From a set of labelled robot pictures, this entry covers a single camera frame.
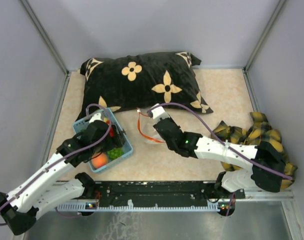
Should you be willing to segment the orange peach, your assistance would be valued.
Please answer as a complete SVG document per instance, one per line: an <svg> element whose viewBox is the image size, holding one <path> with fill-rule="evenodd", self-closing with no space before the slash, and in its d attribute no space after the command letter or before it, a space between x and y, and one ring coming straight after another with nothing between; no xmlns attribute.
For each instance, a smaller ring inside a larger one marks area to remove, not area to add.
<svg viewBox="0 0 304 240"><path fill-rule="evenodd" d="M105 153L96 155L91 159L91 164L95 169L99 169L108 163L108 156Z"/></svg>

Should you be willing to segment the clear zip top bag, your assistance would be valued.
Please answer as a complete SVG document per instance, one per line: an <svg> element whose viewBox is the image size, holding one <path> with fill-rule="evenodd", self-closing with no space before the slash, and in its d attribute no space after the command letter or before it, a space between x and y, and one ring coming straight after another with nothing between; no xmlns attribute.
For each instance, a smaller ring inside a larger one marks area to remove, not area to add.
<svg viewBox="0 0 304 240"><path fill-rule="evenodd" d="M144 142L147 144L164 144L165 141L153 127L153 118L142 112L140 108L137 108L136 111L138 113L137 129Z"/></svg>

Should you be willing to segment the black flower pattern pillow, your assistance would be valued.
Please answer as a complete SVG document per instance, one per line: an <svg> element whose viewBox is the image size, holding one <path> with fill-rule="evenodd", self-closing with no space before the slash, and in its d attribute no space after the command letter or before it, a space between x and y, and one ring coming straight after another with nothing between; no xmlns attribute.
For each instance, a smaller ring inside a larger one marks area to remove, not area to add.
<svg viewBox="0 0 304 240"><path fill-rule="evenodd" d="M78 119L86 107L99 104L113 112L179 103L197 113L213 110L201 95L193 66L201 60L187 51L155 52L117 59L93 57L82 63L84 96Z"/></svg>

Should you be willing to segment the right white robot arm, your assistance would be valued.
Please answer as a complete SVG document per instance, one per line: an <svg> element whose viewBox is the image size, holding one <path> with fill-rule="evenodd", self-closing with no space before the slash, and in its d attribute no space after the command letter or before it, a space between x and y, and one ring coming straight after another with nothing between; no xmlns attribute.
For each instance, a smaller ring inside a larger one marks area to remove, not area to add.
<svg viewBox="0 0 304 240"><path fill-rule="evenodd" d="M220 143L199 133L182 131L171 117L157 120L153 127L168 149L182 157L216 160L239 167L218 176L215 192L219 197L252 188L280 192L285 160L272 144L266 141L259 145Z"/></svg>

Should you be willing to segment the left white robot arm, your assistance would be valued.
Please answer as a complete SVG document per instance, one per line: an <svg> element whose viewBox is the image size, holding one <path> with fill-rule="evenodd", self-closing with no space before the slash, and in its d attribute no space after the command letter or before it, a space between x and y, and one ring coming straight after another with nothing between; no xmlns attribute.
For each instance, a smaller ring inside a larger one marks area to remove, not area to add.
<svg viewBox="0 0 304 240"><path fill-rule="evenodd" d="M47 211L75 198L90 198L96 192L95 181L85 172L66 184L49 190L62 175L94 154L121 146L120 132L113 123L95 120L72 138L66 139L51 158L28 180L9 193L0 192L0 216L4 225L19 236L27 232Z"/></svg>

